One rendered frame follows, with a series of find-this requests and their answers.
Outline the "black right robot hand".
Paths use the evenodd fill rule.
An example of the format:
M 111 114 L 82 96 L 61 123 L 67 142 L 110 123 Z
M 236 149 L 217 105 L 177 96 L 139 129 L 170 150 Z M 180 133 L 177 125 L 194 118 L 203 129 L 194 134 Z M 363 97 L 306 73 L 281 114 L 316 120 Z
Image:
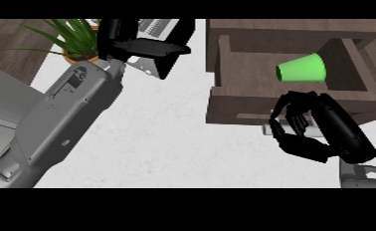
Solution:
M 326 143 L 306 136 L 306 113 L 312 113 Z M 357 122 L 328 94 L 290 91 L 276 102 L 269 125 L 281 149 L 295 156 L 322 163 L 340 156 L 350 164 L 376 157 L 376 147 Z

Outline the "pale grey slatted appliance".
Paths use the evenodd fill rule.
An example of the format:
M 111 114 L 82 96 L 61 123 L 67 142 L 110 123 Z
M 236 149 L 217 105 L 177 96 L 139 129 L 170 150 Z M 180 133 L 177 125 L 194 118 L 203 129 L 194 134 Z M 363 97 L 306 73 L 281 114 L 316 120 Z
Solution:
M 164 41 L 179 21 L 179 19 L 142 19 L 139 23 L 139 37 Z

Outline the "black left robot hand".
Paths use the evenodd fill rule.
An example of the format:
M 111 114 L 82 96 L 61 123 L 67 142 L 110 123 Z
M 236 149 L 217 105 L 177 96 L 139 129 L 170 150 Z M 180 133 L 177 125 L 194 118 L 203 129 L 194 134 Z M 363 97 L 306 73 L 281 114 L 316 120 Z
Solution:
M 99 19 L 98 47 L 102 60 L 120 60 L 148 75 L 164 80 L 180 55 L 191 53 L 189 39 L 195 19 L 179 19 L 164 41 L 139 37 L 142 19 Z

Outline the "green leafy plant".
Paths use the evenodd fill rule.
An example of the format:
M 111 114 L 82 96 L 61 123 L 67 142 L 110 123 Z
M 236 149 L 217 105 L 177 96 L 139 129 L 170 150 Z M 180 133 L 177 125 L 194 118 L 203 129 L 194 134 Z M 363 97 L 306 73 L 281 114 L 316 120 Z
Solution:
M 99 56 L 99 29 L 98 32 L 93 31 L 92 25 L 86 19 L 45 19 L 43 22 L 58 33 L 57 36 L 26 24 L 23 24 L 21 27 L 45 37 L 62 51 L 55 52 L 36 48 L 15 48 L 12 50 L 43 52 L 62 57 L 67 55 L 73 60 L 79 60 L 82 57 L 88 56 Z

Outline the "brown wooden drawer front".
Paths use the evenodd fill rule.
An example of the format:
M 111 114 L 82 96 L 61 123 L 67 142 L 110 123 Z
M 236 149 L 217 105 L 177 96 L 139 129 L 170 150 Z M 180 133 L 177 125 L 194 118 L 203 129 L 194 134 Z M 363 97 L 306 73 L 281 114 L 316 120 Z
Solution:
M 376 93 L 356 91 L 322 91 L 350 113 L 359 124 L 376 120 Z M 213 87 L 210 91 L 207 116 L 208 123 L 263 125 L 269 122 L 270 110 L 285 89 L 245 89 Z

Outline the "orange plant pot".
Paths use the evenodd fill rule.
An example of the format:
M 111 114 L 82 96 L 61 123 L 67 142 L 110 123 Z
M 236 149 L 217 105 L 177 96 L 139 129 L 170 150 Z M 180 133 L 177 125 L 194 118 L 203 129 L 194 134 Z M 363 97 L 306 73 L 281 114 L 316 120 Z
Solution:
M 98 32 L 99 26 L 98 25 L 92 25 L 92 29 L 95 32 Z M 64 56 L 67 62 L 74 65 L 77 64 L 80 61 L 89 61 L 92 63 L 95 63 L 99 60 L 99 56 L 88 56 L 88 57 L 82 57 L 79 60 L 73 60 L 67 55 Z

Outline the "green plastic cup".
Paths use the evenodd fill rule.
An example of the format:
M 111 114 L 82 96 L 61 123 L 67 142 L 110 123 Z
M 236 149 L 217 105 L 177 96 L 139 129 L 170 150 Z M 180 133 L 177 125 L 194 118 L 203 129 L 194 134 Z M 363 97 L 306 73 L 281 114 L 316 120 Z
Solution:
M 326 66 L 322 57 L 313 53 L 276 66 L 276 77 L 282 82 L 323 83 Z

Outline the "brown wooden cabinet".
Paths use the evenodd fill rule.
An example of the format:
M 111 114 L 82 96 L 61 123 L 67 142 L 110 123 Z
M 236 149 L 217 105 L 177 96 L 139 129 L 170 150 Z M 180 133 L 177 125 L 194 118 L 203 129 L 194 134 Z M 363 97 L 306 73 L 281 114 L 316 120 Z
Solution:
M 363 49 L 376 40 L 376 19 L 207 19 L 205 70 L 214 71 L 219 37 L 236 52 L 306 54 L 329 39 L 356 41 Z

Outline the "open brown wooden drawer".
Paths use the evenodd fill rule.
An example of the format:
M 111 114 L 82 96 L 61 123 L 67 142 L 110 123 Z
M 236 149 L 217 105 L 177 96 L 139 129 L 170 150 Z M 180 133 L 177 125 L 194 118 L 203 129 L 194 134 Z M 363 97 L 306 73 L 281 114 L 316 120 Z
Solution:
M 278 98 L 287 91 L 316 91 L 338 100 L 376 101 L 376 84 L 350 39 L 329 39 L 318 50 L 326 79 L 322 83 L 282 82 L 276 66 L 304 54 L 238 52 L 231 37 L 219 37 L 216 71 L 219 86 L 229 96 Z

